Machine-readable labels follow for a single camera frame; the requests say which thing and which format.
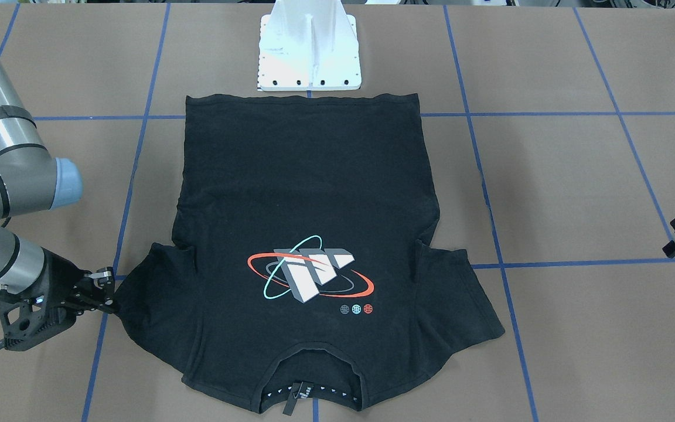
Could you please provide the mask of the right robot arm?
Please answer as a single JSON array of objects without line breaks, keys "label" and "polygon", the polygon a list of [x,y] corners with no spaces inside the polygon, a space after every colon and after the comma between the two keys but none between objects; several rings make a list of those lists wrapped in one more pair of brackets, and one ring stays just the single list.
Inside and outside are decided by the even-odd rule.
[{"label": "right robot arm", "polygon": [[[51,156],[0,61],[0,222],[75,204],[82,194],[77,165]],[[0,296],[14,302],[35,300],[36,286],[45,285],[65,294],[56,301],[59,305],[110,314],[118,311],[112,270],[88,274],[67,263],[70,274],[58,275],[48,267],[54,259],[53,252],[0,224]]]}]

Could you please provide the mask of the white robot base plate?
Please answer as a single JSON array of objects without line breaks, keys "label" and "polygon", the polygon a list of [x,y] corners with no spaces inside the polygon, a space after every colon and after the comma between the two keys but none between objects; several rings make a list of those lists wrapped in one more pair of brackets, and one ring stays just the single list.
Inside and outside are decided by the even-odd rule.
[{"label": "white robot base plate", "polygon": [[341,1],[276,1],[262,16],[258,89],[348,91],[361,85],[356,19]]}]

